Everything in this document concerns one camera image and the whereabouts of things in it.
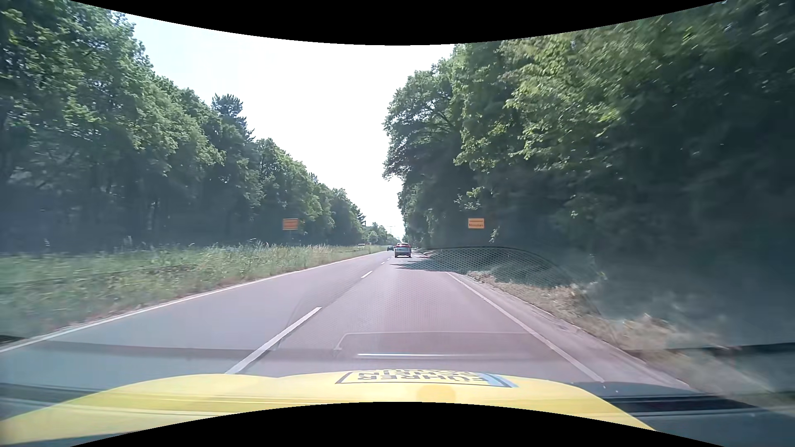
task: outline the yellow car hood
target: yellow car hood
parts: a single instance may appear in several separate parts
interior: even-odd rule
[[[567,414],[652,430],[578,387],[469,371],[184,375],[101,391],[0,421],[4,444],[128,433],[225,414],[349,402],[449,402]]]

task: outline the grass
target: grass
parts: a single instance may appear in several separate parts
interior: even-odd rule
[[[96,318],[385,247],[166,247],[0,257],[0,334],[31,337]]]

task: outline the asphalt road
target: asphalt road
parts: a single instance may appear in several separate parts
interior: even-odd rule
[[[391,251],[266,278],[0,348],[0,418],[174,375],[380,368],[687,389],[503,292]]]

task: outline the sky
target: sky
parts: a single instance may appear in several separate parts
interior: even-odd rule
[[[403,236],[401,183],[384,180],[386,109],[408,76],[453,45],[339,45],[225,33],[127,14],[157,74],[243,101],[256,138],[272,138],[329,188],[344,188],[367,224]]]

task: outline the red car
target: red car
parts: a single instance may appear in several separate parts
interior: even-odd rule
[[[408,256],[411,258],[411,246],[408,243],[401,242],[394,248],[395,258],[399,256]]]

